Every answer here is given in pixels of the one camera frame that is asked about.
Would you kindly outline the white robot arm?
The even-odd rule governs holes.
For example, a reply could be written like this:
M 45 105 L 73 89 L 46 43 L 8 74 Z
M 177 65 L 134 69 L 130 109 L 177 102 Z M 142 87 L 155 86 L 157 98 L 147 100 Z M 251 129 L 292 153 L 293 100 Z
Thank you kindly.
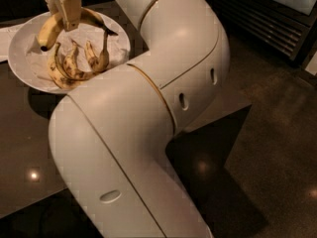
M 116 2 L 149 49 L 68 92 L 53 160 L 104 238 L 213 238 L 165 148 L 224 84 L 224 28 L 205 0 Z

